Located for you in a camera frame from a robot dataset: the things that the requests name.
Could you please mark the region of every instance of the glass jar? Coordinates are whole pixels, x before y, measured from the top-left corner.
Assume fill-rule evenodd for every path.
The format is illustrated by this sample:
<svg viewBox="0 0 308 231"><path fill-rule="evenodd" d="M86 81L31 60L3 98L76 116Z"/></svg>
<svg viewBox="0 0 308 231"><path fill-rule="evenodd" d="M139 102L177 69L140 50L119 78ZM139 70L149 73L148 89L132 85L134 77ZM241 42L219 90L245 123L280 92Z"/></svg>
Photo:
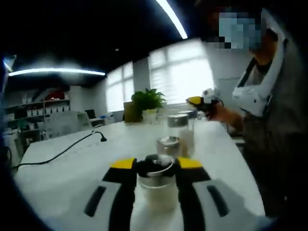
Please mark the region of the glass jar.
<svg viewBox="0 0 308 231"><path fill-rule="evenodd" d="M196 111L182 111L179 114L185 114L188 117L188 131L182 133L181 137L186 140L188 148L188 156L191 157L194 155L194 123L196 118Z"/></svg>
<svg viewBox="0 0 308 231"><path fill-rule="evenodd" d="M175 160L164 154L149 155L138 171L138 183L151 211L172 211L178 204Z"/></svg>
<svg viewBox="0 0 308 231"><path fill-rule="evenodd" d="M168 116L168 133L170 137L178 137L182 157L189 157L189 124L186 114Z"/></svg>
<svg viewBox="0 0 308 231"><path fill-rule="evenodd" d="M188 117L188 129L194 131L194 122L196 119L196 112L195 111L181 111L179 114L185 114Z"/></svg>
<svg viewBox="0 0 308 231"><path fill-rule="evenodd" d="M157 154L167 154L173 157L181 155L180 139L178 137L166 136L156 141Z"/></svg>

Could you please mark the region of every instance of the hand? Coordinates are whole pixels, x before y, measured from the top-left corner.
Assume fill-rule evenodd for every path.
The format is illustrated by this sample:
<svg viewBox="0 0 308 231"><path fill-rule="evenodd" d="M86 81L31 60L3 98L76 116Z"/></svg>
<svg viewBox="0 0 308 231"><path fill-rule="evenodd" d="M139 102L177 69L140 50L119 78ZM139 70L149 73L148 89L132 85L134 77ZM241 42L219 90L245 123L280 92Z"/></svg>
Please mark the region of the hand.
<svg viewBox="0 0 308 231"><path fill-rule="evenodd" d="M229 110L225 108L220 103L215 104L214 110L211 114L206 114L205 116L209 121L219 121L219 122L226 122L229 119Z"/></svg>

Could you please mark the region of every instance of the person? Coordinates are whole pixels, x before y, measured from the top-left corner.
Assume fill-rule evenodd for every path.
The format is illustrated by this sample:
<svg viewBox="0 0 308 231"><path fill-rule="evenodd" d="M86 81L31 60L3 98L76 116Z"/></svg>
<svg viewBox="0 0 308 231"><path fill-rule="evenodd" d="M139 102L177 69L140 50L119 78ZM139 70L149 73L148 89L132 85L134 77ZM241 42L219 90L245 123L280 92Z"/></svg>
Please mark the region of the person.
<svg viewBox="0 0 308 231"><path fill-rule="evenodd" d="M247 49L252 54L254 65L245 86L258 86L271 68L277 68L272 63L278 47L283 47L282 64L261 116L247 110L243 116L216 104L208 117L243 133L243 157L258 184L265 213L276 217L284 212L292 180L290 170L307 142L308 75L303 56L287 31L274 32L268 27L262 7L217 7L204 0L196 6L213 34L224 37L231 48ZM238 25L242 26L240 32L234 31Z"/></svg>

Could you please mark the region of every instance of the potted plant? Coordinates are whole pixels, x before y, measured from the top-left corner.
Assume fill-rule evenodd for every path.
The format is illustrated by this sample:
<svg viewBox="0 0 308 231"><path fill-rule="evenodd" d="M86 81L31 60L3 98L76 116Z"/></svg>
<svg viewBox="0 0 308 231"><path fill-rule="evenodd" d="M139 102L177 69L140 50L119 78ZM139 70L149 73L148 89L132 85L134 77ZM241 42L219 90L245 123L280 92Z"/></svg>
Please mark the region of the potted plant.
<svg viewBox="0 0 308 231"><path fill-rule="evenodd" d="M163 103L166 100L163 98L165 96L161 92L157 92L156 89L145 89L145 92L137 91L131 97L136 110L142 115L143 120L148 120L149 117L156 118L156 113L158 108L163 107Z"/></svg>

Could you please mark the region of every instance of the white pot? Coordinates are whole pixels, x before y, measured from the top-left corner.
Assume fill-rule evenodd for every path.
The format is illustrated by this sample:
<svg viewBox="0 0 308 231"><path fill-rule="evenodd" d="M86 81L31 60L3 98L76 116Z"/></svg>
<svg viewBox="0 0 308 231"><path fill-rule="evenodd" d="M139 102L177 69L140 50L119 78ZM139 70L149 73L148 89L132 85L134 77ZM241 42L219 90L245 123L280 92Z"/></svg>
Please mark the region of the white pot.
<svg viewBox="0 0 308 231"><path fill-rule="evenodd" d="M142 112L143 121L152 124L156 121L157 109L149 109Z"/></svg>
<svg viewBox="0 0 308 231"><path fill-rule="evenodd" d="M50 107L47 107L46 108L46 114L50 114L51 113L51 108Z"/></svg>

